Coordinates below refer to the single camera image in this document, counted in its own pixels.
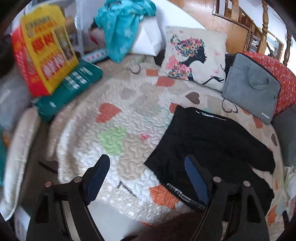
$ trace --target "quilted blanket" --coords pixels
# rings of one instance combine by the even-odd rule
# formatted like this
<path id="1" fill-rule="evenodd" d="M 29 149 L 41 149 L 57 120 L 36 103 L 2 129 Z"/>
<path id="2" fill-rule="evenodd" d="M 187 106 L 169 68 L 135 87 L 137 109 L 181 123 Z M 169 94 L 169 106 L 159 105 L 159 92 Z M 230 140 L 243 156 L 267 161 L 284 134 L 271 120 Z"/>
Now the quilted blanket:
<path id="1" fill-rule="evenodd" d="M 132 74 L 129 68 L 138 68 L 137 64 L 141 72 Z M 287 196 L 279 141 L 272 125 L 223 99 L 218 91 L 158 76 L 153 58 L 127 56 L 121 64 L 106 61 L 99 67 L 103 79 L 70 103 L 51 125 L 48 156 L 59 162 L 61 183 L 82 176 L 107 154 L 111 166 L 97 199 L 151 225 L 191 212 L 160 184 L 144 162 L 161 140 L 176 106 L 196 107 L 232 118 L 273 152 L 273 175 L 253 171 L 274 191 L 266 220 L 271 240 L 279 236 Z"/>

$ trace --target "red pillow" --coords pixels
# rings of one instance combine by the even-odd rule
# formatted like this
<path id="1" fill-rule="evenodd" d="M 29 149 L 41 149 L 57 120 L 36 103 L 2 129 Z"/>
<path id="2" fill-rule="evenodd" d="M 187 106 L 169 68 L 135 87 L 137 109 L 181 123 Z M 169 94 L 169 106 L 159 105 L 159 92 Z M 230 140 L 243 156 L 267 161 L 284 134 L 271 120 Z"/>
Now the red pillow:
<path id="1" fill-rule="evenodd" d="M 296 76 L 278 60 L 261 53 L 243 52 L 268 69 L 281 83 L 274 116 L 296 103 Z"/>

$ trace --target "gray laptop bag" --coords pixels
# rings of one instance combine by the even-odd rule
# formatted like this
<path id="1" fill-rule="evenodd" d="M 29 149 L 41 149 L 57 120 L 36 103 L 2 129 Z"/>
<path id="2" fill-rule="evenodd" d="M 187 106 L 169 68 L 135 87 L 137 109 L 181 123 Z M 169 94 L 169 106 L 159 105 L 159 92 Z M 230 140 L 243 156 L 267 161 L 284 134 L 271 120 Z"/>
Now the gray laptop bag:
<path id="1" fill-rule="evenodd" d="M 281 84 L 261 64 L 250 57 L 234 55 L 222 96 L 256 116 L 265 124 L 270 124 Z"/>

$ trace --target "black shirt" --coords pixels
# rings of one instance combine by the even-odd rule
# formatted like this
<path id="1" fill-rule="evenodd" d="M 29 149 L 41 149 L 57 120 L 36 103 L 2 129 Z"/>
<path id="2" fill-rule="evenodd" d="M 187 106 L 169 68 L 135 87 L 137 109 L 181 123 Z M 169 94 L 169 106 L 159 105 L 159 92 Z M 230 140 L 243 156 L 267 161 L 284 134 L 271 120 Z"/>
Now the black shirt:
<path id="1" fill-rule="evenodd" d="M 184 159 L 189 154 L 213 177 L 234 184 L 249 181 L 267 214 L 274 193 L 250 165 L 272 174 L 275 168 L 273 154 L 240 124 L 194 107 L 177 106 L 171 124 L 145 162 L 166 188 L 182 192 L 185 198 L 176 195 L 181 201 L 195 210 L 202 210 L 203 202 L 198 199 L 184 168 Z"/>

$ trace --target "white paper bag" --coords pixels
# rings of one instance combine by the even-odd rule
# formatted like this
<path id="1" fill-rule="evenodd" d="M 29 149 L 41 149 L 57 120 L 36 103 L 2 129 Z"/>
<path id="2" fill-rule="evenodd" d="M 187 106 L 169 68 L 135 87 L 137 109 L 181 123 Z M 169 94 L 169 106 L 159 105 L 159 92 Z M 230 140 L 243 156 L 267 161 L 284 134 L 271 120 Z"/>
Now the white paper bag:
<path id="1" fill-rule="evenodd" d="M 91 39 L 100 47 L 105 46 L 104 30 L 94 29 L 89 32 Z M 130 53 L 157 56 L 161 50 L 162 37 L 156 17 L 144 17 L 138 27 L 138 33 Z"/>

